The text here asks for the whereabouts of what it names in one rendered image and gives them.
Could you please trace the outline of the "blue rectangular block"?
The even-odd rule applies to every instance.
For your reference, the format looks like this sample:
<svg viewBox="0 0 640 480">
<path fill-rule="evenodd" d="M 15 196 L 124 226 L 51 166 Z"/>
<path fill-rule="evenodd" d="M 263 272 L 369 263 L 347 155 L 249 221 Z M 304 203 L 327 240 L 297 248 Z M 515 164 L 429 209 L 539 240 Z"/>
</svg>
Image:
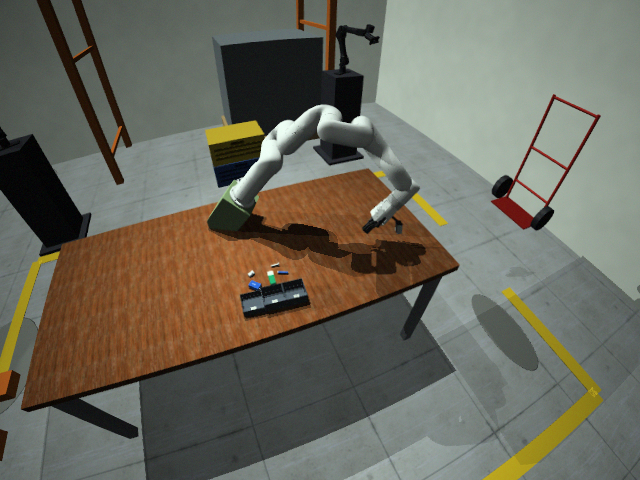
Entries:
<svg viewBox="0 0 640 480">
<path fill-rule="evenodd" d="M 254 290 L 260 290 L 260 287 L 262 287 L 262 285 L 260 283 L 257 283 L 255 281 L 252 281 L 249 283 L 249 288 L 254 289 Z"/>
</svg>

